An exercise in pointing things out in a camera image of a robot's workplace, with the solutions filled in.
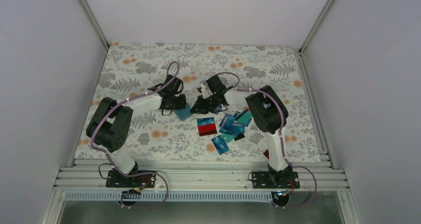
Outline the teal leather card holder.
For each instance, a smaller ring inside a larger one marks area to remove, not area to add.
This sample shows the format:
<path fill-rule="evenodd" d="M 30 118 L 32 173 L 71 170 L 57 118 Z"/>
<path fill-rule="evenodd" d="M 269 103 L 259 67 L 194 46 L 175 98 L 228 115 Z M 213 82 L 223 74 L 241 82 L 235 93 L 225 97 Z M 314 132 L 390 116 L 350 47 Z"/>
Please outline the teal leather card holder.
<path fill-rule="evenodd" d="M 185 121 L 187 118 L 189 118 L 192 115 L 190 110 L 191 110 L 191 107 L 187 103 L 185 108 L 174 110 L 174 113 L 176 114 L 176 116 L 179 118 L 180 121 Z"/>

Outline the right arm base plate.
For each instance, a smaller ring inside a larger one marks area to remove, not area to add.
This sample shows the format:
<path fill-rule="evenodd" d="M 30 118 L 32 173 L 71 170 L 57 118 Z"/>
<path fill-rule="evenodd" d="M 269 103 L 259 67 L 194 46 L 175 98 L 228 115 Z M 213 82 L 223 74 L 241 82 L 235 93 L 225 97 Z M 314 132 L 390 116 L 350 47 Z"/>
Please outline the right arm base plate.
<path fill-rule="evenodd" d="M 252 171 L 251 182 L 254 189 L 298 189 L 300 182 L 297 172 L 285 175 L 271 174 L 268 171 Z"/>

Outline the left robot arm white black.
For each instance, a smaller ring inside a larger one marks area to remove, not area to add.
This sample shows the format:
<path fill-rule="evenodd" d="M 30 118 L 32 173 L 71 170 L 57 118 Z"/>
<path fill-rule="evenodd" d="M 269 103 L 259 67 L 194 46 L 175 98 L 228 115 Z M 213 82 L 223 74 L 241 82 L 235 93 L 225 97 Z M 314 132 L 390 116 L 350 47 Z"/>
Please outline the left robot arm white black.
<path fill-rule="evenodd" d="M 149 88 L 143 94 L 121 101 L 110 97 L 100 101 L 87 126 L 86 135 L 91 139 L 92 149 L 106 154 L 123 185 L 131 187 L 138 181 L 137 163 L 124 146 L 132 118 L 154 110 L 172 112 L 186 108 L 183 89 L 181 79 L 168 75 L 164 83 Z"/>

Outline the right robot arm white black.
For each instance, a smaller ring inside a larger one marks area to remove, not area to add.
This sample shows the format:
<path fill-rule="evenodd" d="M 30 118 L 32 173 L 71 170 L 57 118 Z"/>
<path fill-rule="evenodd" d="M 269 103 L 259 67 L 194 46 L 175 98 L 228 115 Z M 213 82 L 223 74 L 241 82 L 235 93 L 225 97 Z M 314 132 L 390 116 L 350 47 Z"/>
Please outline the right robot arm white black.
<path fill-rule="evenodd" d="M 241 105 L 249 108 L 257 127 L 265 133 L 269 151 L 269 182 L 276 188 L 282 187 L 293 172 L 284 150 L 283 131 L 288 111 L 274 89 L 265 85 L 260 89 L 241 89 L 226 86 L 218 75 L 202 84 L 191 113 L 207 114 L 220 106 Z"/>

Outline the red card black stripe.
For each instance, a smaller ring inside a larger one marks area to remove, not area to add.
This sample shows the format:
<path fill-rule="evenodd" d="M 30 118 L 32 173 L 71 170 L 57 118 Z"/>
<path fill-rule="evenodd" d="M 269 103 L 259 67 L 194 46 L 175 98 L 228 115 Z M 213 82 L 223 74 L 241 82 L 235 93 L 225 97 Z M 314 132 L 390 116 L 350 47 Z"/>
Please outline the red card black stripe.
<path fill-rule="evenodd" d="M 267 150 L 265 150 L 264 151 L 264 156 L 267 158 L 267 159 L 269 159 L 270 158 L 270 156 L 269 156 L 269 150 L 267 149 Z"/>

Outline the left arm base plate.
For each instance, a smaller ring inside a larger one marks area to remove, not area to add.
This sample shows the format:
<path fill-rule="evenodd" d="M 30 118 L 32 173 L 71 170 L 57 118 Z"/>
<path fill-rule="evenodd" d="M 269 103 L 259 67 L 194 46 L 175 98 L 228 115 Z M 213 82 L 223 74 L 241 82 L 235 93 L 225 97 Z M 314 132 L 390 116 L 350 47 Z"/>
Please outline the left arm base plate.
<path fill-rule="evenodd" d="M 143 174 L 136 177 L 126 177 L 112 169 L 108 172 L 105 186 L 107 188 L 153 188 L 155 180 L 155 173 Z"/>

